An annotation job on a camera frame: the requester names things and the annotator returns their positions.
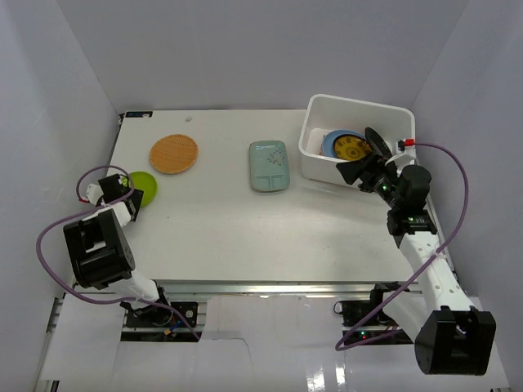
lime green disc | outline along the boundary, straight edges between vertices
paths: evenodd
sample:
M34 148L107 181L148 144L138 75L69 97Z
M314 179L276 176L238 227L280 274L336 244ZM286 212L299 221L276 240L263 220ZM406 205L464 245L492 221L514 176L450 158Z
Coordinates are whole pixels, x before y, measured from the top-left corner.
M141 206L145 207L153 201L158 190L158 184L154 176L147 171L134 171L130 173L134 187L144 191L144 197L141 200Z

white plastic container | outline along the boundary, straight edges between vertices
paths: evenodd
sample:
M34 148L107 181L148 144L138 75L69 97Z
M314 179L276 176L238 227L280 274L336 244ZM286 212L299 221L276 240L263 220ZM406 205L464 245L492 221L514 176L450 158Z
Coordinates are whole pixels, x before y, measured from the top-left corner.
M299 141L304 177L350 186L336 168L337 163L345 161L320 155L321 145L331 131L346 129L364 135L366 127L379 133L394 154L398 140L414 138L415 134L414 115L410 110L339 96L313 96Z

gray wall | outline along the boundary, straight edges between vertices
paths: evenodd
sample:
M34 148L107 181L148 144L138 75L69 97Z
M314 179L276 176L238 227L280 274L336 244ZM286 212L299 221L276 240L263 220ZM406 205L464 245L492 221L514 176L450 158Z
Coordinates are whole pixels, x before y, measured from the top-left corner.
M58 287L35 256L38 232L81 205L76 179L108 160L114 109L55 0L0 0L0 390L36 380ZM44 252L70 280L63 234Z
M410 107L466 0L58 0L118 111Z
M451 253L462 284L498 323L496 341L511 385L523 390L523 3L470 2L414 102L419 140L450 147L471 183L468 216ZM446 233L463 202L458 170L419 149L432 171Z

round orange placemat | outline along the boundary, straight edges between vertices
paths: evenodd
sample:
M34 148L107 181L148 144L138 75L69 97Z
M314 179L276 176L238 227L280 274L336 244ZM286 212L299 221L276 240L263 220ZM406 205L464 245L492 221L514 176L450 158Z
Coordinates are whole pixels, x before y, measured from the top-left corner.
M150 164L163 174L177 174L193 166L198 145L186 135L170 135L158 140L150 149Z

tabletop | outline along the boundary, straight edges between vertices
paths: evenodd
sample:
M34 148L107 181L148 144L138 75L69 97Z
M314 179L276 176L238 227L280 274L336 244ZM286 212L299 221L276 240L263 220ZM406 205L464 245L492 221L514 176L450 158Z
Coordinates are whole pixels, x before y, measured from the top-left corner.
M412 270L387 231L387 205L302 176L304 117L305 110L155 110L125 118L111 164L158 182L154 201L124 229L136 267L162 281L406 280ZM149 161L153 144L171 134L199 146L194 166L173 176ZM258 140L286 144L288 189L251 188L248 147Z

